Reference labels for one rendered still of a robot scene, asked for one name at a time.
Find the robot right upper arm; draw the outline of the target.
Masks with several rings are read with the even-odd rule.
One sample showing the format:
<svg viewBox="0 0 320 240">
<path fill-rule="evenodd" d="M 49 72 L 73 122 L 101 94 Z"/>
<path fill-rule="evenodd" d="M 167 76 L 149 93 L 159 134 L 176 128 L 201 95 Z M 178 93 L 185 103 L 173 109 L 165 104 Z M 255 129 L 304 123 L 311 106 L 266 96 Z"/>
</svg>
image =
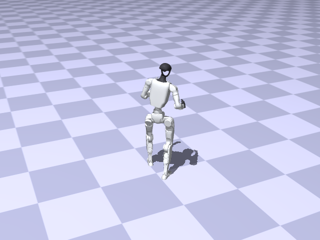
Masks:
<svg viewBox="0 0 320 240">
<path fill-rule="evenodd" d="M 169 90 L 170 90 L 170 92 L 172 92 L 173 100 L 175 102 L 174 108 L 175 109 L 181 109 L 180 97 L 179 97 L 179 93 L 178 93 L 178 87 L 173 85 L 173 84 L 169 84 Z"/>
</svg>

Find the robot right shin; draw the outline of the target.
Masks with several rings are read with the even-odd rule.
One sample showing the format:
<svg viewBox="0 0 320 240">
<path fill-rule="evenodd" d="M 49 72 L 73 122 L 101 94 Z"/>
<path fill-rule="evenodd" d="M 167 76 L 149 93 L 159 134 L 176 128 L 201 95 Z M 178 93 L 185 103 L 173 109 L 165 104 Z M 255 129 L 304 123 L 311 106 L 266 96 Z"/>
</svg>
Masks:
<svg viewBox="0 0 320 240">
<path fill-rule="evenodd" d="M 164 163 L 163 175 L 166 175 L 166 176 L 168 175 L 171 158 L 172 158 L 172 145 L 169 145 L 168 152 L 163 153 L 163 163 Z"/>
</svg>

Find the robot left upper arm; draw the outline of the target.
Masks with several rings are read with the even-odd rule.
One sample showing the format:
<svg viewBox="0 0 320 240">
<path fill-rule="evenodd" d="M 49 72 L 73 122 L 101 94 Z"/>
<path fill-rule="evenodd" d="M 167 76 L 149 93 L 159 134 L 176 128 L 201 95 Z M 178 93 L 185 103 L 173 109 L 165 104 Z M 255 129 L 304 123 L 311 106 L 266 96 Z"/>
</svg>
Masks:
<svg viewBox="0 0 320 240">
<path fill-rule="evenodd" d="M 141 97 L 143 98 L 143 99 L 147 99 L 148 98 L 148 91 L 149 91 L 149 89 L 150 89 L 150 87 L 151 87 L 151 83 L 152 83 L 152 81 L 153 81 L 153 79 L 154 78 L 149 78 L 149 79 L 147 79 L 146 81 L 145 81 L 145 85 L 144 85 L 144 87 L 143 87 L 143 90 L 142 90 L 142 94 L 141 94 Z"/>
</svg>

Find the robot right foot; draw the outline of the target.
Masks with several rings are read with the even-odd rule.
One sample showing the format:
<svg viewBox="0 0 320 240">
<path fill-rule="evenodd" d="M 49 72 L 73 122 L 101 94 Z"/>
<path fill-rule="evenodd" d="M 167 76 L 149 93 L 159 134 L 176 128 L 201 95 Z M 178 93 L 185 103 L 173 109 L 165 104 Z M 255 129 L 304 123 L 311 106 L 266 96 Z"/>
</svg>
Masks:
<svg viewBox="0 0 320 240">
<path fill-rule="evenodd" d="M 168 175 L 166 175 L 165 173 L 164 175 L 162 175 L 161 179 L 166 180 L 171 174 L 172 174 L 172 171 L 168 170 Z"/>
</svg>

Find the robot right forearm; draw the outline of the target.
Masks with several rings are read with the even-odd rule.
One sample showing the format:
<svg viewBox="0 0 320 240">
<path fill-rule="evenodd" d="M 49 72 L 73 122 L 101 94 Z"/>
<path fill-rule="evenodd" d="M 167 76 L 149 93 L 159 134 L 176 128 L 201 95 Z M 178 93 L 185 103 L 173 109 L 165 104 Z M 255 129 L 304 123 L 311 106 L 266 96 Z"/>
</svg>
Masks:
<svg viewBox="0 0 320 240">
<path fill-rule="evenodd" d="M 184 104 L 181 104 L 181 103 L 179 103 L 179 104 L 180 104 L 180 107 L 181 107 L 181 108 L 179 108 L 178 110 L 184 109 Z"/>
</svg>

